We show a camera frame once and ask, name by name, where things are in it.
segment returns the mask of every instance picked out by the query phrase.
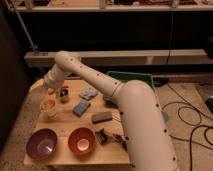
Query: cable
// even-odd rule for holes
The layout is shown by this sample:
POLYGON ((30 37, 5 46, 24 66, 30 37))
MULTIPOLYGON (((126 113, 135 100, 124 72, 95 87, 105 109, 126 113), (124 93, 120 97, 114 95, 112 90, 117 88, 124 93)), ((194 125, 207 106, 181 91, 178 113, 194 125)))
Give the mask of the cable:
POLYGON ((201 143, 198 143, 196 141, 193 141, 192 138, 193 138, 193 134, 194 132, 198 129, 198 128, 207 128, 205 129, 204 131, 204 138, 206 140, 206 142, 209 144, 209 145, 212 145, 213 146, 213 142, 211 142, 209 139, 208 139, 208 136, 207 136, 207 133, 209 130, 213 130, 213 126, 207 126, 207 125, 200 125, 201 122, 202 122, 202 116, 207 118, 207 119, 210 119, 210 120, 213 120, 213 118, 207 116, 206 114, 204 114, 203 112, 201 112, 197 107, 195 107, 192 103, 190 103, 188 100, 186 100, 183 96, 181 96, 170 84, 168 84, 168 87, 178 96, 180 97, 183 101, 173 101, 173 102, 169 102, 168 104, 164 105, 164 107, 162 108, 163 110, 169 106, 169 105, 172 105, 172 104, 184 104, 185 106, 182 106, 178 109, 178 116, 179 118, 181 119, 181 121, 183 121, 184 123, 186 123, 187 125, 190 125, 190 126, 196 126, 192 129, 191 133, 190 133, 190 138, 189 140, 187 139, 183 139, 183 138, 179 138, 179 137, 175 137, 175 136, 171 136, 171 138, 173 139, 176 139, 176 140, 179 140, 179 141, 186 141, 186 142, 189 142, 189 160, 190 160, 190 171, 193 171, 193 155, 192 155, 192 143, 195 143, 197 145, 200 145, 204 148, 207 148, 207 149, 210 149, 210 150, 213 150, 213 148, 210 148, 208 146, 205 146, 201 143), (197 114, 199 115, 199 122, 196 123, 196 124, 192 124, 192 123, 189 123, 187 121, 185 121, 181 115, 180 115, 180 111, 184 108, 189 108, 189 109, 192 109, 194 111, 197 112, 197 114))
POLYGON ((191 134, 190 134, 190 142, 189 142, 189 155, 190 155, 190 171, 193 171, 193 156, 192 156, 192 137, 193 137, 193 134, 194 134, 194 132, 198 129, 198 128, 207 128, 206 130, 205 130, 205 132, 207 132, 209 129, 213 129, 213 127, 212 126, 207 126, 207 125, 199 125, 199 126, 197 126, 197 127, 195 127, 193 130, 192 130, 192 132, 191 132, 191 134))
POLYGON ((200 112, 197 111, 196 109, 194 109, 193 107, 190 107, 190 106, 182 106, 182 107, 180 107, 180 108, 178 109, 178 116, 179 116, 179 118, 180 118, 181 121, 183 121, 185 124, 190 125, 190 126, 198 126, 198 125, 200 125, 201 122, 202 122, 202 117, 201 117, 200 112), (197 115, 199 116, 199 121, 198 121, 197 123, 193 124, 193 123, 190 123, 190 122, 188 122, 188 121, 185 121, 185 120, 182 118, 182 116, 181 116, 181 114, 180 114, 180 111, 181 111, 182 109, 187 109, 187 108, 196 111, 197 115))
POLYGON ((206 140, 209 144, 213 145, 213 143, 212 143, 211 141, 209 141, 208 136, 207 136, 207 132, 208 132, 210 129, 213 129, 213 127, 208 127, 208 128, 204 131, 204 138, 205 138, 205 140, 206 140))
POLYGON ((168 107, 169 105, 172 105, 172 104, 184 104, 184 105, 185 105, 185 106, 179 107, 178 110, 177 110, 178 117, 179 117, 180 120, 183 121, 185 124, 187 124, 187 125, 189 125, 189 126, 198 126, 198 125, 201 124, 201 122, 202 122, 202 117, 201 117, 200 112, 199 112, 196 108, 193 108, 192 106, 190 106, 190 105, 189 105, 188 103, 186 103, 186 102, 181 102, 181 101, 169 102, 169 103, 167 103, 166 105, 164 105, 162 109, 164 110, 166 107, 168 107), (191 109, 191 110, 193 110, 193 111, 195 111, 195 112, 197 113, 197 115, 198 115, 198 117, 199 117, 199 121, 198 121, 197 123, 190 123, 190 122, 188 122, 188 121, 186 121, 186 120, 184 120, 184 119, 182 118, 182 116, 181 116, 181 110, 186 109, 186 108, 191 109))
POLYGON ((171 8, 171 18, 170 18, 170 33, 169 33, 169 54, 166 58, 166 62, 164 65, 164 78, 166 78, 166 70, 167 70, 167 66, 169 64, 169 59, 171 57, 171 48, 172 48, 172 41, 173 41, 173 32, 174 32, 174 14, 173 14, 173 10, 171 8))
POLYGON ((199 112, 202 116, 204 116, 205 118, 207 119, 210 119, 213 121, 213 118, 207 116, 205 113, 203 113, 202 111, 200 111, 200 109, 198 109, 197 107, 195 107, 192 103, 190 103, 188 100, 186 100, 183 96, 181 96, 169 83, 167 84, 168 87, 178 96, 180 97, 184 102, 185 104, 191 106, 192 108, 194 108, 197 112, 199 112))
MULTIPOLYGON (((189 139, 184 139, 184 138, 176 137, 176 136, 173 136, 173 135, 170 135, 170 137, 171 137, 172 139, 174 139, 174 140, 183 141, 183 142, 190 142, 189 139)), ((196 144, 196 145, 199 145, 199 146, 201 146, 201 147, 203 147, 203 148, 206 148, 206 149, 209 149, 209 150, 213 150, 213 148, 208 147, 208 146, 206 146, 206 145, 203 145, 203 144, 201 144, 201 143, 199 143, 199 142, 192 141, 192 143, 194 143, 194 144, 196 144)))
POLYGON ((209 141, 208 137, 207 137, 207 132, 209 130, 213 130, 213 126, 207 126, 207 125, 199 125, 197 127, 194 127, 193 130, 191 131, 190 133, 190 139, 184 139, 184 138, 179 138, 179 137, 175 137, 173 135, 170 135, 171 138, 175 139, 175 140, 178 140, 178 141, 184 141, 184 142, 189 142, 189 161, 190 161, 190 171, 193 171, 193 155, 192 155, 192 143, 196 144, 196 145, 199 145, 203 148, 206 148, 206 149, 209 149, 209 150, 213 150, 213 148, 211 147, 208 147, 204 144, 201 144, 199 142, 196 142, 196 141, 193 141, 192 138, 193 138, 193 134, 194 132, 198 129, 198 128, 206 128, 205 131, 204 131, 204 137, 205 137, 205 140, 207 141, 207 143, 211 146, 213 146, 213 143, 209 141))

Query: floor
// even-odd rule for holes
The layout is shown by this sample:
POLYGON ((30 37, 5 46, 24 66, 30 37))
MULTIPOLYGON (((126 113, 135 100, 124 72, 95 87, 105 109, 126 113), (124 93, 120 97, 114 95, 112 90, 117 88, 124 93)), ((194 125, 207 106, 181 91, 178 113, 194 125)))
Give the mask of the floor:
MULTIPOLYGON (((194 84, 172 84, 177 91, 179 91, 183 96, 188 98, 193 104, 202 109, 203 112, 209 114, 205 104, 203 103, 202 98, 197 93, 194 84)), ((167 86, 163 86, 156 90, 156 93, 159 97, 161 105, 174 100, 180 100, 167 86)), ((6 142, 5 148, 3 149, 0 156, 0 170, 1 171, 48 171, 49 167, 46 166, 26 166, 23 164, 25 156, 25 145, 26 142, 35 127, 35 123, 39 113, 39 104, 45 93, 41 92, 41 89, 37 88, 29 93, 23 103, 23 106, 20 110, 20 113, 17 117, 17 120, 14 124, 14 127, 11 131, 11 134, 6 142)), ((184 125, 178 121, 178 118, 175 116, 175 107, 169 107, 167 110, 169 113, 170 120, 168 122, 168 130, 180 137, 188 138, 189 131, 191 127, 184 125)), ((212 121, 205 120, 203 123, 210 125, 212 121)), ((189 170, 189 158, 188 158, 188 143, 179 142, 173 140, 175 149, 177 151, 178 162, 180 165, 181 171, 189 170)), ((193 146, 194 152, 194 169, 195 171, 211 171, 213 168, 213 163, 211 158, 213 156, 212 151, 206 149, 201 149, 196 145, 193 146)), ((57 171, 131 171, 130 166, 58 166, 56 167, 57 171)))

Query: wooden table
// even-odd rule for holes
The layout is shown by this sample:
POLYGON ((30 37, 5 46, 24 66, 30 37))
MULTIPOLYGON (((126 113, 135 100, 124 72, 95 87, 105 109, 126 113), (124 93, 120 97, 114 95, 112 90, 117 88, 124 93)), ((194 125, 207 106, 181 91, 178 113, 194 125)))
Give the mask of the wooden table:
MULTIPOLYGON (((108 143, 107 145, 100 145, 97 141, 94 152, 87 156, 77 158, 68 148, 68 137, 73 130, 79 127, 87 127, 93 131, 98 131, 105 128, 109 132, 118 133, 123 135, 123 129, 121 123, 112 120, 99 124, 92 124, 91 115, 97 112, 104 112, 110 110, 113 116, 119 117, 118 110, 116 108, 108 108, 105 106, 105 102, 102 99, 102 94, 98 95, 91 100, 91 106, 82 117, 77 117, 72 113, 72 109, 76 106, 81 98, 79 92, 91 87, 85 81, 72 80, 66 81, 69 84, 70 100, 69 102, 62 104, 57 102, 59 111, 54 119, 47 119, 44 115, 39 115, 36 130, 42 128, 50 128, 54 130, 58 136, 58 143, 54 154, 43 161, 33 161, 29 156, 25 156, 24 164, 44 164, 44 165, 82 165, 82 164, 129 164, 129 158, 127 152, 118 143, 108 143)), ((55 98, 55 94, 45 98, 55 98)))

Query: green box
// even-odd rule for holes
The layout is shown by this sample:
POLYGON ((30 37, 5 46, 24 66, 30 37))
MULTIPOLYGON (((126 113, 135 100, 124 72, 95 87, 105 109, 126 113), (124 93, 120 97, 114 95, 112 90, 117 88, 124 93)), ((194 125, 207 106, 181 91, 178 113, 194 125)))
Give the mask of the green box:
MULTIPOLYGON (((154 89, 154 81, 152 74, 144 74, 144 73, 135 73, 135 72, 119 72, 119 71, 108 71, 107 75, 118 79, 122 82, 127 82, 130 80, 141 80, 146 82, 150 87, 154 89)), ((106 105, 113 106, 115 105, 109 97, 103 96, 103 99, 106 102, 106 105)))

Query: bowl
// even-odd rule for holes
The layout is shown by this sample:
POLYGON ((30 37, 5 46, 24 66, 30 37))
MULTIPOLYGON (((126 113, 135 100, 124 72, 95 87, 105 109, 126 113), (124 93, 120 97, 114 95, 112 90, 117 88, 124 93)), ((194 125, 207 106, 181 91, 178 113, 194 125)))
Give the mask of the bowl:
POLYGON ((68 139, 68 146, 76 156, 91 153, 95 149, 95 136, 89 128, 78 128, 74 130, 68 139))
POLYGON ((33 133, 26 145, 26 152, 34 160, 48 158, 54 151, 57 135, 51 129, 40 129, 33 133))

